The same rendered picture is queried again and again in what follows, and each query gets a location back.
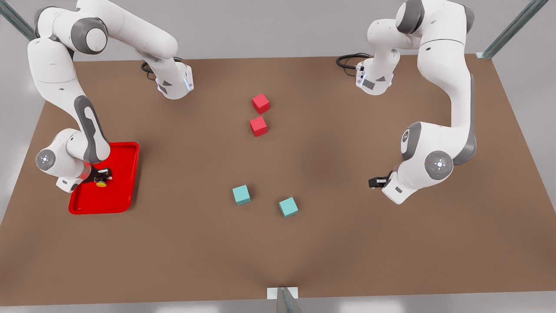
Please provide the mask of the red plastic tray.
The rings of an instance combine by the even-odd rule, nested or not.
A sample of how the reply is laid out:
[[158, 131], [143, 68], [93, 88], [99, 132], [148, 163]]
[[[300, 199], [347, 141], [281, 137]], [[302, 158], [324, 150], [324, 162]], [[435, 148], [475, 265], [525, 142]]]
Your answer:
[[72, 214], [121, 213], [131, 206], [140, 146], [134, 141], [111, 143], [109, 157], [96, 165], [110, 168], [113, 179], [106, 187], [80, 184], [71, 194], [68, 210]]

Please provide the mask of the silver frame post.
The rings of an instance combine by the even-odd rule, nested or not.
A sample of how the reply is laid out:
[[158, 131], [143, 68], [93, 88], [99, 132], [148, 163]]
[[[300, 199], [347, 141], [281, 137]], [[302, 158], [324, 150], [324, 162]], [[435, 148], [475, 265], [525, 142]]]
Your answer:
[[531, 0], [485, 51], [475, 54], [476, 58], [492, 59], [548, 2], [549, 0]]
[[34, 29], [6, 2], [6, 0], [0, 0], [0, 14], [16, 28], [22, 36], [28, 39], [28, 41], [32, 41], [36, 38]]
[[267, 299], [276, 300], [276, 313], [303, 313], [297, 302], [297, 287], [267, 288]]

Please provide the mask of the red cube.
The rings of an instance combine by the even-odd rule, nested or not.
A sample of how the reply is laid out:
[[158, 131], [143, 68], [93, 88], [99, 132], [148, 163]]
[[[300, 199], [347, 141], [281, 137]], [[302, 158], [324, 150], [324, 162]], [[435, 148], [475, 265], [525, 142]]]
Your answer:
[[250, 120], [249, 125], [255, 137], [265, 134], [268, 131], [267, 124], [262, 116]]
[[262, 93], [252, 98], [252, 105], [259, 115], [270, 109], [270, 101]]

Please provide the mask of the teal cube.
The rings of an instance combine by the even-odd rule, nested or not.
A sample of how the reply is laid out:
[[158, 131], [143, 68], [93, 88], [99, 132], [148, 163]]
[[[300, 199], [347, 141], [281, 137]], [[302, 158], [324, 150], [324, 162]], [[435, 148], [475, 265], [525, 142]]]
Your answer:
[[242, 205], [251, 202], [248, 187], [246, 185], [238, 186], [232, 189], [236, 204]]
[[280, 201], [279, 207], [284, 218], [288, 218], [298, 213], [298, 206], [293, 197]]

